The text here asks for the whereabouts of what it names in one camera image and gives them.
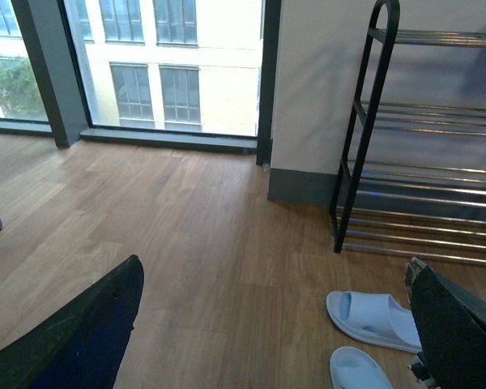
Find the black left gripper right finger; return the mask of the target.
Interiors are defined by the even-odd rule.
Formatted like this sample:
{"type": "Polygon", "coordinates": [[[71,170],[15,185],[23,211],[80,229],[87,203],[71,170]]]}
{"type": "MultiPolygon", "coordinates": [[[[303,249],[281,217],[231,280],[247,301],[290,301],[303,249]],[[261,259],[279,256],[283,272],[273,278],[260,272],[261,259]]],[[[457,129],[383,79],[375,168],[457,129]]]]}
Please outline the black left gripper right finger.
{"type": "Polygon", "coordinates": [[[409,369],[427,388],[486,388],[486,302],[422,260],[405,289],[422,350],[409,369]]]}

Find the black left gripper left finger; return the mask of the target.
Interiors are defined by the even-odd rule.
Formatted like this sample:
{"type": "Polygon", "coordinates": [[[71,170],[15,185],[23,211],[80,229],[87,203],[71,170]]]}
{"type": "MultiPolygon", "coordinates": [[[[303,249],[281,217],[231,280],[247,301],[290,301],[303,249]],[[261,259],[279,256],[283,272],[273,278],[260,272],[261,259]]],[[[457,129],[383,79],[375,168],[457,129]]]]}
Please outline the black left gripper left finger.
{"type": "Polygon", "coordinates": [[[0,388],[112,388],[143,285],[143,265],[131,255],[0,351],[0,388]]]}

